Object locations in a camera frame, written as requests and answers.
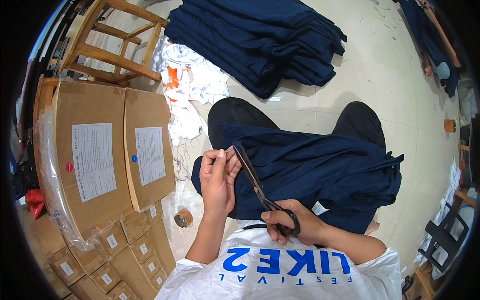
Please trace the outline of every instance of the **person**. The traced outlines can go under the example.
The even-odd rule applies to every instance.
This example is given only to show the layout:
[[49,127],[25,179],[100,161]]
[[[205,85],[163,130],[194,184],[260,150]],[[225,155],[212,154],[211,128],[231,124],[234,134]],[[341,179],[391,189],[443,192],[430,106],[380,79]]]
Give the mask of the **person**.
[[[452,47],[452,44],[448,40],[447,35],[445,34],[442,26],[440,25],[440,22],[436,17],[434,8],[428,3],[427,0],[419,0],[419,4],[423,7],[423,11],[427,15],[428,19],[432,22],[432,24],[437,29],[440,39],[442,40],[445,50],[448,56],[450,57],[453,65],[455,66],[455,68],[458,68],[458,69],[461,68],[462,65],[458,60],[458,57],[456,55],[454,48]],[[440,79],[447,79],[448,77],[450,77],[450,69],[446,61],[442,61],[438,66],[436,66],[433,63],[432,58],[427,53],[421,52],[421,55],[423,59],[423,64],[425,66],[424,68],[425,76],[430,77],[432,75],[432,72],[435,72]]]
[[[234,207],[234,184],[241,170],[232,147],[223,144],[222,124],[278,127],[239,98],[215,103],[208,116],[209,139],[200,168],[204,215],[185,258],[159,291],[159,299],[400,299],[400,266],[395,248],[379,239],[324,223],[294,199],[276,201],[300,222],[297,236],[283,211],[260,220],[238,220],[239,229],[221,247],[227,215]],[[345,134],[385,148],[380,120],[361,102],[349,103],[333,134]]]

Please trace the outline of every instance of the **black plastic chair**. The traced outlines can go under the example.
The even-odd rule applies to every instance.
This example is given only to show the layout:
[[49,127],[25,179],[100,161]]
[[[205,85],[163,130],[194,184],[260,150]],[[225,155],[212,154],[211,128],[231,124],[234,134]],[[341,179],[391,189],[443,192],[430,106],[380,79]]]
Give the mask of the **black plastic chair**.
[[[445,216],[440,223],[440,226],[436,226],[435,223],[429,221],[425,227],[425,231],[432,236],[432,240],[428,245],[427,251],[419,249],[419,252],[425,256],[433,266],[444,273],[447,268],[450,266],[452,261],[455,259],[456,254],[460,250],[463,241],[468,233],[468,226],[465,221],[458,215],[458,213],[452,209],[451,205],[446,203],[446,206],[450,211]],[[455,220],[458,219],[463,225],[463,230],[457,240],[452,237],[450,231],[452,230]],[[434,257],[433,254],[441,246],[447,252],[447,259],[445,259],[443,264],[440,264]]]

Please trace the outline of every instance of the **black pants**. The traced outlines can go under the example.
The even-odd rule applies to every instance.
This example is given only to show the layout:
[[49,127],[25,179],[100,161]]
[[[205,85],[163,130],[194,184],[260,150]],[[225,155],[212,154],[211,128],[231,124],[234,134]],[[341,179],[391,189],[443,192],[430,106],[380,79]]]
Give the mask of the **black pants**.
[[[279,129],[264,113],[247,101],[225,98],[215,103],[208,114],[208,136],[214,149],[223,145],[222,124],[242,125]],[[333,134],[356,137],[385,149],[385,137],[377,114],[365,103],[348,103],[336,122]]]

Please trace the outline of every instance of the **magenta circle sticker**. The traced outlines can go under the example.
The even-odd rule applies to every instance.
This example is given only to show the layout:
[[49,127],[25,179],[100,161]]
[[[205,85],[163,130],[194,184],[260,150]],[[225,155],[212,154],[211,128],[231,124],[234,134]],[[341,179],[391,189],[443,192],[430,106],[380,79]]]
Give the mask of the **magenta circle sticker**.
[[72,170],[73,170],[73,165],[72,165],[72,163],[67,163],[67,164],[65,165],[65,169],[67,170],[67,172],[72,172]]

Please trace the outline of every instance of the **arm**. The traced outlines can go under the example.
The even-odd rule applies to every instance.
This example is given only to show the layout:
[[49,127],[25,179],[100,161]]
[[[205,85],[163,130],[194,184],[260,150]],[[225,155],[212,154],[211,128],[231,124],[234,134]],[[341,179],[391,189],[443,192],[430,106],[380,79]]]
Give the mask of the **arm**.
[[240,168],[232,147],[227,151],[220,149],[204,153],[200,167],[204,216],[186,259],[203,264],[217,259],[227,215],[235,205],[233,185]]
[[[377,238],[347,232],[326,224],[297,200],[282,200],[276,203],[297,215],[300,222],[300,234],[297,238],[305,245],[319,244],[342,251],[355,264],[375,259],[386,250],[385,244]],[[275,224],[293,228],[292,219],[283,211],[265,212],[262,213],[262,218],[267,223],[270,238],[285,245],[287,238],[278,233]]]
[[460,64],[460,61],[458,60],[456,56],[456,52],[453,49],[452,45],[450,44],[450,41],[448,40],[444,30],[440,26],[440,23],[437,20],[437,17],[435,16],[435,13],[431,9],[430,6],[425,6],[424,7],[425,14],[427,17],[430,19],[430,21],[435,25],[435,28],[437,28],[438,34],[440,35],[440,38],[442,39],[442,42],[445,46],[445,49],[447,50],[448,56],[450,56],[450,59],[453,62],[453,65],[456,68],[460,68],[462,65]]

